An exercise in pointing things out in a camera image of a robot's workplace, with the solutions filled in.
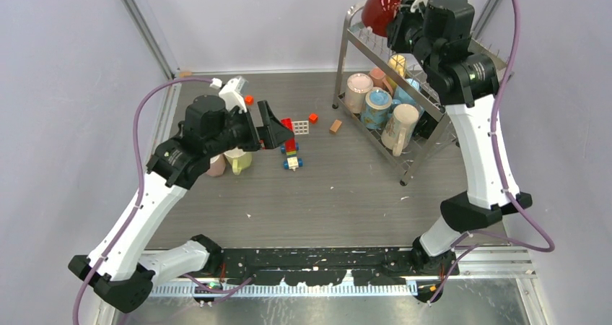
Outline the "dark red cup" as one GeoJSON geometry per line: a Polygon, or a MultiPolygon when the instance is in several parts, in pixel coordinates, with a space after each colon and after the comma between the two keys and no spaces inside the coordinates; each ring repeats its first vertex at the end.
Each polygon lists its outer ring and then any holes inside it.
{"type": "Polygon", "coordinates": [[[386,38],[387,26],[395,18],[402,0],[366,0],[362,9],[362,23],[375,35],[386,38]]]}

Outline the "pink faceted mug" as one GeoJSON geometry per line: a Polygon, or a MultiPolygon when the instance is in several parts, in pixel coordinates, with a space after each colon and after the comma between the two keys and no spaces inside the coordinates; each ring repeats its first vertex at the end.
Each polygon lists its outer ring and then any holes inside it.
{"type": "Polygon", "coordinates": [[[209,169],[205,172],[210,177],[222,176],[225,172],[226,161],[223,154],[217,155],[210,159],[209,169]]]}

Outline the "pale yellow mug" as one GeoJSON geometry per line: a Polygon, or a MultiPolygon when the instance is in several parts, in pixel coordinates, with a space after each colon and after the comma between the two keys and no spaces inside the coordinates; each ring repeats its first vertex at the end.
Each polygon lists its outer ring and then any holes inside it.
{"type": "Polygon", "coordinates": [[[239,175],[252,165],[253,153],[240,148],[234,148],[224,153],[234,175],[239,175]]]}

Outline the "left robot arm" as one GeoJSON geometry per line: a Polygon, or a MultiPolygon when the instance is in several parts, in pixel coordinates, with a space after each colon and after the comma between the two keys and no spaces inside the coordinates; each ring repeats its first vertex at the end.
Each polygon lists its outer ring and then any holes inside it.
{"type": "Polygon", "coordinates": [[[237,148],[272,150],[294,136],[265,100],[258,107],[262,124],[255,126],[246,108],[215,95],[197,97],[186,108],[178,133],[150,157],[122,217],[95,250],[71,259],[70,271],[122,313],[135,311],[156,286],[181,275],[215,276],[223,253],[205,235],[151,256],[144,249],[169,211],[209,170],[213,157],[237,148]]]}

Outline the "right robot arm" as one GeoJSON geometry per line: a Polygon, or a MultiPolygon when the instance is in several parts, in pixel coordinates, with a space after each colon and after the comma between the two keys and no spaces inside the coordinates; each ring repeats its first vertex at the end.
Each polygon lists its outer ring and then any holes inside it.
{"type": "Polygon", "coordinates": [[[415,57],[450,117],[468,180],[466,191],[444,200],[440,218],[414,240],[409,258],[417,274],[448,273],[452,244],[462,234],[515,213],[513,201],[533,203],[510,175],[503,186],[497,169],[490,123],[499,79],[494,61],[469,49],[473,17],[468,0],[401,0],[387,26],[387,46],[415,57]]]}

